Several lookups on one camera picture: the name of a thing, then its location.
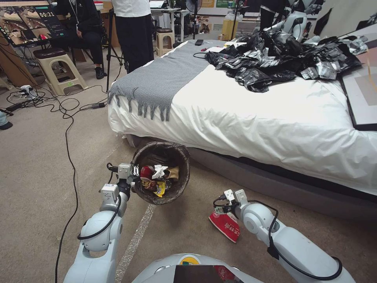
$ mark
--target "gray throw blanket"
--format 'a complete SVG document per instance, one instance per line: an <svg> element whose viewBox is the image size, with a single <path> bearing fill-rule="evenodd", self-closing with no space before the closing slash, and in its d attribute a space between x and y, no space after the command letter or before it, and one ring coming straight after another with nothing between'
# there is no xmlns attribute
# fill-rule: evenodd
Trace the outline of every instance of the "gray throw blanket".
<svg viewBox="0 0 377 283"><path fill-rule="evenodd" d="M193 54L203 48L224 45L223 41L208 41L212 44L204 41L201 46L195 46L196 40L189 40L165 57L156 58L148 66L120 78L110 88L109 103L115 96L120 106L118 96L125 96L130 112L131 101L134 99L138 103L139 116L146 117L149 106L150 118L153 119L154 111L158 107L161 120L169 121L170 106L175 94L209 65L207 60L195 58Z"/></svg>

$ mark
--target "beige carpet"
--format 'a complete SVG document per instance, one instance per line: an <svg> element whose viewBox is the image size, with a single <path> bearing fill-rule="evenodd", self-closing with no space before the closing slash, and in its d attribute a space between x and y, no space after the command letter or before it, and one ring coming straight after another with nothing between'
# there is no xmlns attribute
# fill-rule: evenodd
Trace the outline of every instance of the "beige carpet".
<svg viewBox="0 0 377 283"><path fill-rule="evenodd" d="M79 63L90 86L106 85L96 80L93 66ZM119 65L112 59L110 81ZM7 107L9 92L0 89L0 107ZM99 87L70 96L80 105L106 97ZM74 101L65 106L75 105ZM64 132L70 123L50 107L17 110L9 120L14 126L0 131L0 282L53 282L60 235L75 207L73 170L65 148ZM134 149L117 137L107 122L107 109L75 115L69 131L69 147L77 169L79 209L69 225L62 246L59 282L73 263L84 221L99 210L101 189L109 179L106 163L129 162ZM150 263L178 252L205 254L226 261L268 282L292 282L266 247L244 228L236 244L209 222L212 201L226 189L239 189L231 181L192 163L191 179L177 201L157 207L122 282L131 282ZM339 220L247 191L249 197L279 209L279 219L292 226L330 255L339 257L358 283L376 282L377 244L375 230ZM119 261L127 249L148 204L133 194L124 217Z"/></svg>

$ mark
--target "gray bed frame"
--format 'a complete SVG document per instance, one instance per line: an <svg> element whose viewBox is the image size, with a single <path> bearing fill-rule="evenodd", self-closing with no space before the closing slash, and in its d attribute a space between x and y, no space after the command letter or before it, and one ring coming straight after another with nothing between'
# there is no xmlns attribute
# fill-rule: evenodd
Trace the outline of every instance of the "gray bed frame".
<svg viewBox="0 0 377 283"><path fill-rule="evenodd" d="M138 146L140 137L126 136L132 147ZM252 191L334 217L377 220L377 202L372 200L311 186L201 149L189 151L195 161Z"/></svg>

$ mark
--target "white bedsheet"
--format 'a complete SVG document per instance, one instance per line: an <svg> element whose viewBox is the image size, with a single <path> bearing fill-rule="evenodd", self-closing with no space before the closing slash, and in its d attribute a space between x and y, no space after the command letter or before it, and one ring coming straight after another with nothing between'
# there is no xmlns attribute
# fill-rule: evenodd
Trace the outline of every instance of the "white bedsheet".
<svg viewBox="0 0 377 283"><path fill-rule="evenodd" d="M108 108L116 133L244 156L377 195L377 132L353 128L338 83L296 78L254 93L209 65L175 95L169 122L130 113L119 98L120 107L113 100Z"/></svg>

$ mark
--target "person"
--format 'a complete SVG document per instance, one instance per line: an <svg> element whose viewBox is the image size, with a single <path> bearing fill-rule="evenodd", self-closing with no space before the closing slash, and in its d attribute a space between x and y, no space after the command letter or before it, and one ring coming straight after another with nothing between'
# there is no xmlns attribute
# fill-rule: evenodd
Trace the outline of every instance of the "person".
<svg viewBox="0 0 377 283"><path fill-rule="evenodd" d="M106 74L102 64L102 27L93 0L57 0L55 13L71 17L66 24L67 37L50 40L52 47L90 49L95 64L95 76L102 79Z"/></svg>
<svg viewBox="0 0 377 283"><path fill-rule="evenodd" d="M286 0L263 0L260 5L260 30L269 28L274 21L275 13L284 12Z"/></svg>
<svg viewBox="0 0 377 283"><path fill-rule="evenodd" d="M154 60L149 0L112 0L123 57L132 72Z"/></svg>
<svg viewBox="0 0 377 283"><path fill-rule="evenodd" d="M0 111L0 130L9 129L13 124L7 120L7 116Z"/></svg>

